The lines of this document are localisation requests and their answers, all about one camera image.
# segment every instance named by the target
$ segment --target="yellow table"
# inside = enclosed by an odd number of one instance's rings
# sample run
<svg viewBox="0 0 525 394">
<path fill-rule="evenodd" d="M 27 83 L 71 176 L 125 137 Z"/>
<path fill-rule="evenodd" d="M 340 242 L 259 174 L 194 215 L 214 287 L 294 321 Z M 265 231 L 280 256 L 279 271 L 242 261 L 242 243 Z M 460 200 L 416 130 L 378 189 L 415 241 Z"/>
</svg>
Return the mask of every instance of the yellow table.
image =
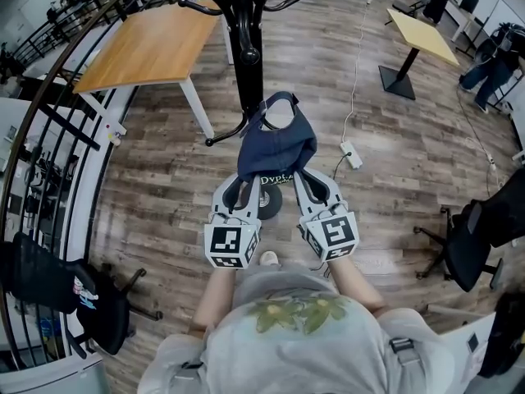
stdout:
<svg viewBox="0 0 525 394">
<path fill-rule="evenodd" d="M 407 73 L 420 50 L 432 54 L 452 66 L 459 66 L 459 63 L 435 27 L 403 13 L 391 9 L 387 10 L 404 40 L 412 49 L 401 70 L 397 71 L 389 67 L 379 66 L 383 88 L 392 94 L 415 100 L 416 96 Z"/>
<path fill-rule="evenodd" d="M 211 0 L 200 4 L 217 9 Z M 101 116 L 104 108 L 91 95 L 101 89 L 176 82 L 182 88 L 206 137 L 214 136 L 189 74 L 218 21 L 178 5 L 141 11 L 128 17 L 75 86 L 74 92 Z"/>
</svg>

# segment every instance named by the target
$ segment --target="black metal coat rack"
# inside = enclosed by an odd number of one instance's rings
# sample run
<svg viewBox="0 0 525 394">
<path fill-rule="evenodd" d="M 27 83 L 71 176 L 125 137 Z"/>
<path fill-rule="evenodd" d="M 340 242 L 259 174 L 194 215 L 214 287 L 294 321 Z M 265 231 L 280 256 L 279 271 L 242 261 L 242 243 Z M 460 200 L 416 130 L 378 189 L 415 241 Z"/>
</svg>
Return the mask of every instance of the black metal coat rack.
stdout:
<svg viewBox="0 0 525 394">
<path fill-rule="evenodd" d="M 239 89 L 242 120 L 233 130 L 213 139 L 206 139 L 207 146 L 228 139 L 241 131 L 246 122 L 258 110 L 263 100 L 263 11 L 280 11 L 300 0 L 285 0 L 275 6 L 266 5 L 267 0 L 213 0 L 218 10 L 204 7 L 190 0 L 177 0 L 181 7 L 190 7 L 210 16 L 224 15 L 230 33 L 231 51 L 234 58 L 235 76 Z M 271 129 L 275 127 L 264 120 Z"/>
</svg>

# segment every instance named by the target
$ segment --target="black office chair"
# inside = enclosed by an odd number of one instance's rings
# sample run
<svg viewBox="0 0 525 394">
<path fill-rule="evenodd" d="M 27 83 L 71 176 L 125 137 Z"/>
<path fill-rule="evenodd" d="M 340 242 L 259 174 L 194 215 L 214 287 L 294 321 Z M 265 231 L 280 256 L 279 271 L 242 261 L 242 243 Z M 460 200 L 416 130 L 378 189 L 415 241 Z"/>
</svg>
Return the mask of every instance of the black office chair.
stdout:
<svg viewBox="0 0 525 394">
<path fill-rule="evenodd" d="M 2 245 L 0 256 L 0 279 L 5 291 L 10 291 L 19 300 L 47 306 L 65 314 L 76 316 L 84 333 L 73 337 L 66 330 L 71 347 L 83 359 L 87 357 L 80 345 L 93 339 L 110 355 L 115 355 L 124 340 L 133 334 L 129 329 L 130 311 L 145 318 L 158 321 L 162 312 L 148 311 L 130 305 L 127 294 L 139 277 L 146 274 L 141 268 L 122 290 L 118 290 L 109 275 L 111 266 L 103 265 L 99 272 L 83 259 L 66 262 L 51 255 L 29 236 L 18 232 L 12 243 Z M 81 296 L 85 292 L 74 292 L 75 278 L 83 289 L 97 296 Z"/>
<path fill-rule="evenodd" d="M 470 291 L 483 272 L 493 275 L 491 289 L 495 289 L 503 268 L 503 260 L 493 267 L 486 264 L 492 247 L 499 247 L 525 236 L 525 168 L 518 169 L 505 185 L 485 201 L 473 200 L 461 214 L 451 217 L 448 208 L 441 208 L 447 216 L 446 237 L 421 227 L 423 232 L 443 246 L 440 255 L 418 278 L 428 277 L 431 270 L 445 261 L 450 273 L 464 291 Z"/>
<path fill-rule="evenodd" d="M 480 216 L 482 206 L 475 204 L 469 215 L 454 215 L 451 217 L 448 208 L 441 208 L 446 213 L 446 237 L 436 235 L 422 227 L 415 227 L 414 233 L 424 233 L 443 247 L 441 253 L 432 261 L 422 273 L 417 273 L 418 279 L 426 278 L 433 268 L 445 261 L 449 272 L 444 273 L 445 280 L 455 280 L 464 291 L 472 290 L 482 272 L 493 275 L 491 289 L 495 290 L 503 269 L 503 259 L 496 267 L 486 264 L 491 244 L 487 235 L 482 231 Z"/>
</svg>

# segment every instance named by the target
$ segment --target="power strip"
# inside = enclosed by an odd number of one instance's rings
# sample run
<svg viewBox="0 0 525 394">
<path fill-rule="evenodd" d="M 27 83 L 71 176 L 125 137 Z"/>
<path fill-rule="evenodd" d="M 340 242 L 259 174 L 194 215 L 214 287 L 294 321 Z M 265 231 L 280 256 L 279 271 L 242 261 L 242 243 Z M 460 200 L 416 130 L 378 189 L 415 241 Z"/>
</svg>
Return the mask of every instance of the power strip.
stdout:
<svg viewBox="0 0 525 394">
<path fill-rule="evenodd" d="M 348 162 L 350 163 L 350 166 L 353 169 L 358 169 L 361 165 L 363 165 L 363 161 L 361 160 L 357 151 L 355 150 L 355 147 L 350 143 L 349 140 L 346 140 L 344 143 L 341 143 L 340 147 L 344 154 L 351 153 L 346 158 L 348 159 Z"/>
</svg>

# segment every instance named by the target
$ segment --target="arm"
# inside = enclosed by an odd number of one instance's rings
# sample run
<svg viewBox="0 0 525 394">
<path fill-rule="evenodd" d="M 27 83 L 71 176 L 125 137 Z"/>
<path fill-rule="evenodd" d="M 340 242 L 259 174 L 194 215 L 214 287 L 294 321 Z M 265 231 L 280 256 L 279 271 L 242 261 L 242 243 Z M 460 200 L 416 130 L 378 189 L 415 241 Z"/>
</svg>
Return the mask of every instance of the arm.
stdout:
<svg viewBox="0 0 525 394">
<path fill-rule="evenodd" d="M 206 285 L 203 297 L 195 310 L 188 334 L 203 338 L 206 328 L 216 327 L 231 311 L 235 272 L 232 268 L 215 268 Z"/>
<path fill-rule="evenodd" d="M 349 256 L 332 260 L 328 267 L 341 295 L 356 300 L 376 317 L 388 310 L 381 294 L 355 267 Z"/>
</svg>

